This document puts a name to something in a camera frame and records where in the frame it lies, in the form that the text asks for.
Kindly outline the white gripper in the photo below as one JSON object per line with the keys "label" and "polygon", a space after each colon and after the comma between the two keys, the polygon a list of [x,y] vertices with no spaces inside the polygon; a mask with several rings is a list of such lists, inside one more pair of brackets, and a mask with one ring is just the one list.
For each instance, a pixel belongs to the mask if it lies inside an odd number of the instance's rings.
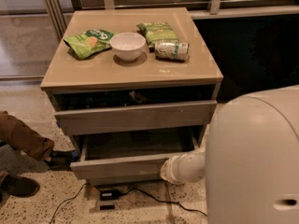
{"label": "white gripper", "polygon": [[183,183],[178,177],[178,158],[170,158],[163,164],[160,170],[160,177],[171,184]]}

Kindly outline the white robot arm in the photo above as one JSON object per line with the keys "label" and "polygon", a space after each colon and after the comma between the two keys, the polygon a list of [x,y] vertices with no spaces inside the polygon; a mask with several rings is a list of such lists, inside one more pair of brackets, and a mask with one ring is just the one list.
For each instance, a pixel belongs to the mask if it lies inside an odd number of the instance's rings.
{"label": "white robot arm", "polygon": [[206,145],[167,160],[172,184],[206,179],[208,224],[299,224],[299,86],[224,105]]}

